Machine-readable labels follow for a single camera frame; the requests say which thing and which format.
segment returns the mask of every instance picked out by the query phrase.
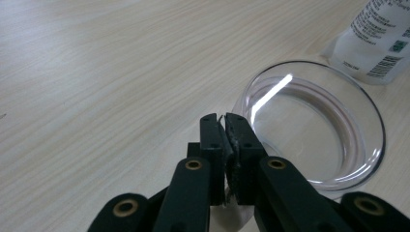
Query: glass dish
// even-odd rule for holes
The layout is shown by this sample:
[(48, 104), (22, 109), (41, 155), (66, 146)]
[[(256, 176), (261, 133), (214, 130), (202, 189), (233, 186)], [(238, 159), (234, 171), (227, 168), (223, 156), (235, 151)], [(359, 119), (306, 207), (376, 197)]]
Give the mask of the glass dish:
[(363, 184), (384, 156), (374, 102), (353, 78), (323, 64), (273, 65), (249, 83), (233, 112), (248, 119), (270, 156), (290, 160), (331, 198)]

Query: wooden table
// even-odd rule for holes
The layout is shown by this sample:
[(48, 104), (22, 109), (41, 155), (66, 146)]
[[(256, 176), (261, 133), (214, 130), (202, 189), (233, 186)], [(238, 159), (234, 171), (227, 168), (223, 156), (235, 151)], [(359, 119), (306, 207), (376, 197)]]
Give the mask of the wooden table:
[[(163, 189), (200, 117), (271, 64), (323, 62), (365, 3), (1, 1), (0, 230), (86, 231), (112, 197)], [(408, 217), (409, 74), (363, 84), (388, 137), (365, 191)]]

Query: qr code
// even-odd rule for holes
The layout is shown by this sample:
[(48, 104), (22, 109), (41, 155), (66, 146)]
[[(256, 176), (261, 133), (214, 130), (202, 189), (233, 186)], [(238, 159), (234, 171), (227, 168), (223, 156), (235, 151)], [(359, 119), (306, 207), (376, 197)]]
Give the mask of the qr code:
[(408, 42), (396, 41), (395, 44), (389, 48), (389, 51), (399, 53), (407, 44)]

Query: transparent round container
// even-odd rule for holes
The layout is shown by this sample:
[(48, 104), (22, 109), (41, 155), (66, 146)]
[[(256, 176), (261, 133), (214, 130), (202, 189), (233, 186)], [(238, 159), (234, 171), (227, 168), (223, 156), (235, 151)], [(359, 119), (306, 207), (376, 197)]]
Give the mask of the transparent round container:
[(290, 160), (331, 198), (363, 184), (384, 156), (374, 102), (353, 78), (323, 64), (273, 65), (249, 83), (233, 112), (248, 119), (270, 156)]

